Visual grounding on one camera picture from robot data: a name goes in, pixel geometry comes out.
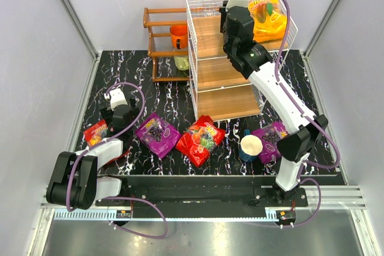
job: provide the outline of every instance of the blue cup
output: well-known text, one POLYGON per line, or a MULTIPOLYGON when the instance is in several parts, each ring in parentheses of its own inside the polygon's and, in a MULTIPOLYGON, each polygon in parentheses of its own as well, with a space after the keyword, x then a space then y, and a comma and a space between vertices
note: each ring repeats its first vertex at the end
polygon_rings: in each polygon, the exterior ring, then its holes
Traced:
POLYGON ((239 157, 245 162, 252 162, 257 159, 258 154, 262 151, 262 141, 246 129, 244 137, 240 141, 239 157))

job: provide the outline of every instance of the purple snack bag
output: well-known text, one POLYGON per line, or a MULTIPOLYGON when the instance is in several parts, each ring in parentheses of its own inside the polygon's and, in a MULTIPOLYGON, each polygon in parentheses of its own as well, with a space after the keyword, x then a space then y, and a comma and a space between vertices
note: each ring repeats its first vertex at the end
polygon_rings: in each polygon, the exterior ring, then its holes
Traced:
POLYGON ((283 123, 274 122, 266 127, 253 131, 251 134, 257 136, 262 141, 263 150, 258 156, 263 164, 281 157, 277 149, 277 141, 288 135, 283 123))
POLYGON ((135 134, 149 150, 163 158, 174 148, 181 135, 171 124, 153 112, 136 130, 135 134))

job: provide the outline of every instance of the shelf board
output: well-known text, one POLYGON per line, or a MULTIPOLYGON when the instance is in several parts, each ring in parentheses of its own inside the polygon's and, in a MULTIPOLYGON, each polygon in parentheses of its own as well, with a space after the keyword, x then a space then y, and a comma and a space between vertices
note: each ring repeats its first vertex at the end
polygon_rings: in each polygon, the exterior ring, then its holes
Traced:
MULTIPOLYGON (((220 15, 193 18, 197 37, 197 60, 225 56, 223 52, 223 35, 220 33, 220 15)), ((263 42, 268 51, 280 48, 281 40, 263 42)))
POLYGON ((227 58, 200 60, 197 73, 199 91, 249 83, 249 80, 232 67, 227 58))
POLYGON ((214 121, 260 113, 250 85, 202 92, 197 95, 197 117, 208 115, 214 121))
POLYGON ((188 55, 188 50, 174 50, 170 33, 149 34, 148 56, 171 57, 188 55))

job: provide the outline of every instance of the candy bag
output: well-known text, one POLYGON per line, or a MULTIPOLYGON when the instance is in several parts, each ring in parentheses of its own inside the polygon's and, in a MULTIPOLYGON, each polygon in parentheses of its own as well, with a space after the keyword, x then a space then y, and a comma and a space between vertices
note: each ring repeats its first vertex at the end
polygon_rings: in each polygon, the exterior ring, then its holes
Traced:
POLYGON ((202 115, 183 134, 176 148, 188 156, 196 167, 200 167, 223 141, 225 133, 225 130, 214 127, 209 116, 202 115))
POLYGON ((105 136, 107 136, 108 126, 105 120, 97 122, 94 126, 84 131, 84 139, 89 147, 99 143, 105 136))
POLYGON ((166 156, 181 136, 175 127, 159 118, 156 112, 141 124, 136 135, 159 158, 166 156))
POLYGON ((266 42, 284 37, 287 17, 280 12, 278 0, 251 1, 248 10, 254 19, 253 40, 266 42))
POLYGON ((253 131, 251 134, 257 136, 262 141, 263 150, 259 154, 259 158, 263 164, 281 157, 277 149, 277 142, 288 135, 283 123, 274 122, 266 127, 253 131))

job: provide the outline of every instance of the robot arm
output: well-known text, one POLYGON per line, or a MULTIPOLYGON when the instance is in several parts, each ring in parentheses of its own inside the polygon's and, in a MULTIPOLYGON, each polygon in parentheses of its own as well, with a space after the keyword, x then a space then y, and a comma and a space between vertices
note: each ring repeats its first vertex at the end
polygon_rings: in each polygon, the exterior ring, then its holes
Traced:
MULTIPOLYGON (((120 88, 112 90, 106 98, 110 104, 100 112, 109 126, 107 136, 110 137, 127 127, 137 116, 138 109, 134 100, 126 100, 120 88)), ((114 177, 97 178, 97 171, 128 149, 129 137, 126 132, 109 141, 105 138, 102 145, 94 146, 84 154, 77 166, 78 177, 71 187, 70 203, 73 208, 88 209, 95 200, 119 195, 121 180, 114 177)), ((84 150, 59 154, 46 193, 48 203, 65 205, 72 165, 82 153, 84 150)))
POLYGON ((321 134, 306 120, 314 120, 323 129, 328 125, 324 115, 315 116, 281 77, 275 75, 275 64, 269 52, 253 40, 254 20, 248 10, 250 0, 224 1, 220 7, 223 50, 232 66, 266 97, 283 121, 289 135, 277 143, 281 165, 276 177, 280 195, 289 194, 297 187, 302 162, 306 160, 321 134), (301 113, 295 101, 304 113, 301 113))

